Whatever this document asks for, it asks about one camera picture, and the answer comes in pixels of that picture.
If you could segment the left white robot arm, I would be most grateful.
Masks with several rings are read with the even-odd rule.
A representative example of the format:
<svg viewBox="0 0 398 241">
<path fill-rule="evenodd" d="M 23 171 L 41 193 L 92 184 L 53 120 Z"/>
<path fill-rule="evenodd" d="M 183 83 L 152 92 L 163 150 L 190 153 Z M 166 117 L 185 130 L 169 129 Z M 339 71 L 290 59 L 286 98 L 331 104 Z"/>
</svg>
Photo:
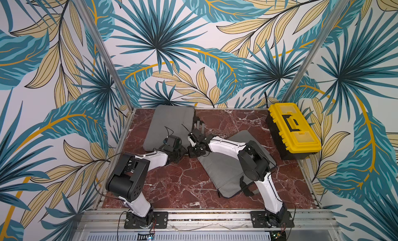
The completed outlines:
<svg viewBox="0 0 398 241">
<path fill-rule="evenodd" d="M 178 163 L 186 152 L 182 145 L 164 145 L 143 155 L 123 153 L 107 180 L 106 190 L 123 201 L 133 215 L 148 224 L 153 218 L 153 207 L 142 193 L 147 173 L 172 162 Z"/>
</svg>

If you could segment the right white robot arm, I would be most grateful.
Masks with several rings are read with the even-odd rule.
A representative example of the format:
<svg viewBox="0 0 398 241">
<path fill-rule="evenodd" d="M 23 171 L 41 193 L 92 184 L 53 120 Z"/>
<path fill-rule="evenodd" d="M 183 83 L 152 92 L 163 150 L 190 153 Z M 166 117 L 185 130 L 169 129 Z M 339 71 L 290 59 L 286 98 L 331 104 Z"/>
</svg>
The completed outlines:
<svg viewBox="0 0 398 241">
<path fill-rule="evenodd" d="M 263 198 L 265 222 L 269 227 L 282 227 L 283 218 L 289 216 L 285 203 L 279 197 L 271 177 L 270 160 L 260 146 L 254 142 L 234 142 L 210 134 L 205 136 L 200 130 L 193 129 L 188 134 L 191 158 L 208 153 L 221 153 L 239 161 L 243 173 L 255 182 Z"/>
</svg>

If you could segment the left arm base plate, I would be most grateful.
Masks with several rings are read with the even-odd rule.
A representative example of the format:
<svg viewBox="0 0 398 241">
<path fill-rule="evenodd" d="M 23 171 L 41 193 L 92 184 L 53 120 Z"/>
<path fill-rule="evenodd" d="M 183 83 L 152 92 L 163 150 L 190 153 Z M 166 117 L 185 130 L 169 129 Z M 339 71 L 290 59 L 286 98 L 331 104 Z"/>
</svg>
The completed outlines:
<svg viewBox="0 0 398 241">
<path fill-rule="evenodd" d="M 168 212 L 149 212 L 146 217 L 139 217 L 133 213 L 127 213 L 124 223 L 125 229 L 166 229 L 169 219 Z"/>
</svg>

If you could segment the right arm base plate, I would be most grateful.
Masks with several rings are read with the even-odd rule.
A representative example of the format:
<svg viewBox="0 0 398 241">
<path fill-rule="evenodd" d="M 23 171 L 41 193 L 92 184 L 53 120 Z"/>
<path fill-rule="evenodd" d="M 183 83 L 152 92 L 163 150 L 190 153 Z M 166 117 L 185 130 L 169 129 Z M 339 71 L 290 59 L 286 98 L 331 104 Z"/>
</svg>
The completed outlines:
<svg viewBox="0 0 398 241">
<path fill-rule="evenodd" d="M 254 228 L 293 228 L 293 217 L 289 211 L 273 214 L 269 211 L 252 211 L 250 220 Z"/>
</svg>

